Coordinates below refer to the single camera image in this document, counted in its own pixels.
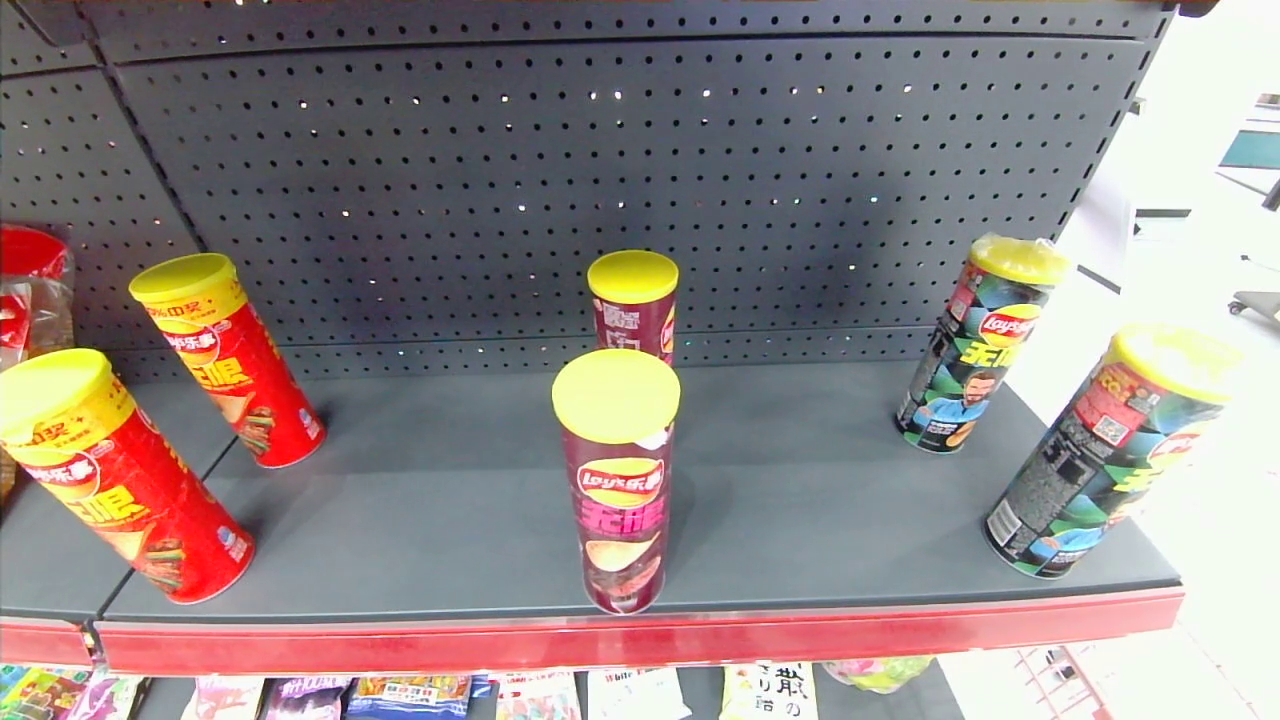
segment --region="snack bag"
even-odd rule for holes
[[[262,705],[262,678],[196,678],[196,692],[182,720],[255,720]]]
[[[470,675],[360,678],[351,693],[347,717],[463,720],[470,693]]]
[[[84,692],[84,670],[33,667],[0,701],[5,720],[65,720]]]
[[[933,662],[932,655],[915,655],[877,660],[836,660],[823,662],[822,666],[832,678],[846,685],[888,694],[924,673],[931,662]]]
[[[67,720],[128,720],[143,682],[95,670]]]
[[[271,680],[266,720],[342,720],[342,693],[349,675]]]
[[[70,251],[58,238],[0,225],[0,370],[73,345],[74,274]],[[17,471],[13,457],[0,450],[0,506]]]
[[[22,680],[29,667],[23,665],[0,665],[0,701],[9,694],[9,689]]]
[[[719,720],[818,720],[814,691],[808,662],[726,665]]]
[[[685,705],[675,667],[590,670],[588,720],[681,720]]]
[[[581,720],[572,673],[544,670],[504,675],[497,720]]]

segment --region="lay's logo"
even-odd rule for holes
[[[978,334],[988,345],[1012,347],[1032,332],[1039,315],[1039,305],[1029,302],[1006,305],[1000,310],[992,310],[982,319],[982,323],[978,325]]]

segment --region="lay's stax can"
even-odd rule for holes
[[[244,295],[225,255],[187,255],[143,270],[129,293],[264,468],[311,455],[325,429]]]
[[[636,350],[596,350],[556,375],[588,597],[618,615],[653,605],[666,578],[676,373]]]
[[[178,603],[209,600],[253,559],[253,538],[209,495],[96,350],[0,373],[0,445]]]
[[[1230,398],[1240,354],[1174,325],[1123,328],[983,525],[1006,561],[1059,578],[1187,457]]]
[[[1070,269],[1046,242],[992,233],[974,241],[899,407],[906,442],[929,452],[960,450]]]
[[[676,354],[680,268],[648,250],[621,250],[586,270],[595,309],[596,347],[640,350],[671,365]]]

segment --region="qr code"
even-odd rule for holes
[[[1124,442],[1124,438],[1129,437],[1129,428],[1111,419],[1110,415],[1103,415],[1093,424],[1093,434],[1110,442],[1112,446],[1119,446]]]
[[[1014,514],[1014,509],[1009,506],[1007,500],[1001,500],[1000,505],[987,516],[987,529],[991,530],[991,537],[1000,546],[1009,542],[1009,538],[1014,537],[1014,533],[1021,527],[1021,521]]]

